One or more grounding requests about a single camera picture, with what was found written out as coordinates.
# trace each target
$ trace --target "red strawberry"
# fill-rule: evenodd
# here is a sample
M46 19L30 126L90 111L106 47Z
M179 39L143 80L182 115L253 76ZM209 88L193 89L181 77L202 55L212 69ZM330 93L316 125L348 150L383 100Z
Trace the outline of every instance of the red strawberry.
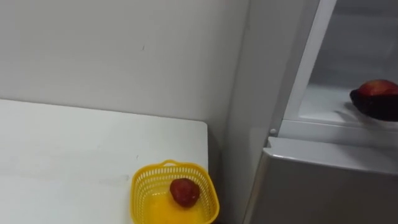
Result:
M184 208L190 208L199 199L199 185L188 178L175 179L170 184L170 193L175 202Z

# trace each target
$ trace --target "refrigerator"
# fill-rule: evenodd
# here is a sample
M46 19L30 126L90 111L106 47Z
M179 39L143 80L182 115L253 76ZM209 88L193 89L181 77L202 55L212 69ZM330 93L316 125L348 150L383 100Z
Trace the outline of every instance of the refrigerator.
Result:
M349 93L398 83L398 1L252 0L222 151L225 223L398 223L398 123Z

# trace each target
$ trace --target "white wall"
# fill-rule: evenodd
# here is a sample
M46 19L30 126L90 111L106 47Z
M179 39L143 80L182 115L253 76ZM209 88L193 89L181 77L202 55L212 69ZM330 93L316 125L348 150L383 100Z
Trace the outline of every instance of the white wall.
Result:
M0 98L204 120L223 135L248 0L2 0Z

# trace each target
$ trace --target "basket handle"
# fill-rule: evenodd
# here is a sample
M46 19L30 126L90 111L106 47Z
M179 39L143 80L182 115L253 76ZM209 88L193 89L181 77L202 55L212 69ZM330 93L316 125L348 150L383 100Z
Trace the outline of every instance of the basket handle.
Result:
M174 165L179 166L179 165L181 165L182 163L181 163L181 162L177 162L177 161L172 160L172 159L167 159L167 160L161 162L161 163L159 164L159 166L166 166L167 164L174 164Z

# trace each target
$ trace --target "refrigerator door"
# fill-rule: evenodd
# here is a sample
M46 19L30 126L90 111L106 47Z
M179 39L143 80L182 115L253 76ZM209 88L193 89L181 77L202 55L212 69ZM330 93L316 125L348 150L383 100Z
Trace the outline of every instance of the refrigerator door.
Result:
M269 138L250 223L398 223L398 152Z
M282 122L319 0L250 1L222 150L220 219L250 219L262 148Z

